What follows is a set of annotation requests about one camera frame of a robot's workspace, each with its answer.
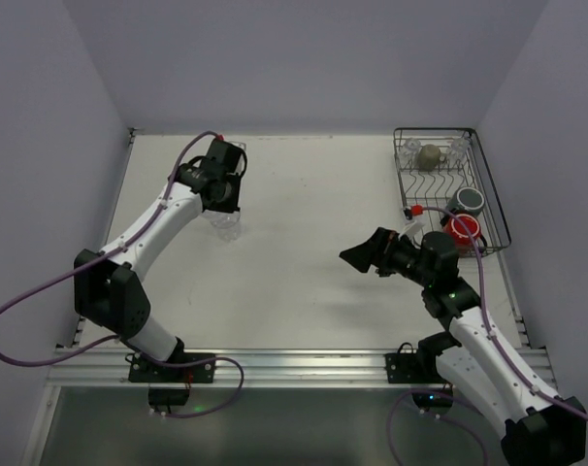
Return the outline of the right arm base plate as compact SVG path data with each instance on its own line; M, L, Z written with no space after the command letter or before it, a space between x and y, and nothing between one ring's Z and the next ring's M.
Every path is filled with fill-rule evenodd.
M440 384L443 378L434 361L410 342L404 342L384 356L387 381L390 384Z

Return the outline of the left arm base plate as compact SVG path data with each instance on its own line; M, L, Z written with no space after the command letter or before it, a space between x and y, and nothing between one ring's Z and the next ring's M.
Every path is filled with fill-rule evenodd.
M207 352L178 352L168 362L153 362L138 353L128 353L131 383L212 383L215 354Z

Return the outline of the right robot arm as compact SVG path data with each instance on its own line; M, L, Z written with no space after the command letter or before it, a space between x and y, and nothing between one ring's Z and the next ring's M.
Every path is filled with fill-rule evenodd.
M422 300L443 331L420 343L434 371L457 387L500 437L510 465L573 465L586 452L585 410L562 398L522 358L485 311L483 298L460 275L459 252L433 231L419 246L379 228L340 257L361 273L399 274L422 288Z

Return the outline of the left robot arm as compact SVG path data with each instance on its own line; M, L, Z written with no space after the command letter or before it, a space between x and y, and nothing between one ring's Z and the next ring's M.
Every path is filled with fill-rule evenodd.
M83 250L75 258L77 314L150 361L180 363L183 342L151 315L143 282L160 253L203 212L240 211L246 168L245 149L220 137L206 154L178 160L157 198L131 226L99 251Z

